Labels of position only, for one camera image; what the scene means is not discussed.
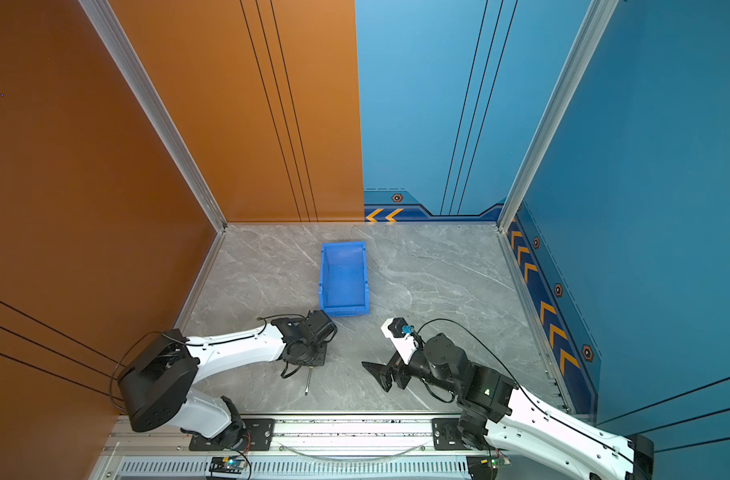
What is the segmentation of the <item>black yellow screwdriver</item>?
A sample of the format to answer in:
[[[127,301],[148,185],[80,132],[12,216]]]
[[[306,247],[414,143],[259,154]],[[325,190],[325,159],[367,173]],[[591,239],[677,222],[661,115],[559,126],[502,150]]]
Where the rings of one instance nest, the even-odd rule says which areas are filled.
[[[313,370],[314,370],[314,367],[311,367],[311,366],[308,369],[308,374],[307,374],[307,379],[306,379],[306,384],[305,384],[305,389],[304,389],[305,396],[308,396],[309,391],[310,391],[310,384],[311,384],[311,378],[313,375]]]

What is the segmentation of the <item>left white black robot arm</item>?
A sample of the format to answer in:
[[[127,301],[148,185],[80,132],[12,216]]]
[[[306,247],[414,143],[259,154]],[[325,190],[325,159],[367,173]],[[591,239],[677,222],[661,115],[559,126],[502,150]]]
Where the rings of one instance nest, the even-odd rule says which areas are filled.
[[[118,388],[136,433],[173,426],[215,449],[248,446],[248,426],[234,402],[194,385],[217,374],[257,363],[279,361],[283,379],[303,367],[325,364],[328,344],[338,333],[321,310],[261,317],[260,326],[215,336],[183,335],[179,329],[154,332],[135,359],[118,364],[110,389]]]

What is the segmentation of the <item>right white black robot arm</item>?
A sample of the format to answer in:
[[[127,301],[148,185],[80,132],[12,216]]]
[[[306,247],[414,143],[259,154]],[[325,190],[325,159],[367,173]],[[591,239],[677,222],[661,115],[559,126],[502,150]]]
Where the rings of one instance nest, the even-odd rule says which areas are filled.
[[[364,362],[384,391],[412,379],[450,393],[456,429],[467,447],[510,451],[571,479],[650,479],[654,446],[647,437],[612,434],[549,405],[511,373],[470,360],[449,337],[422,338],[401,317],[381,326],[395,352],[388,363]]]

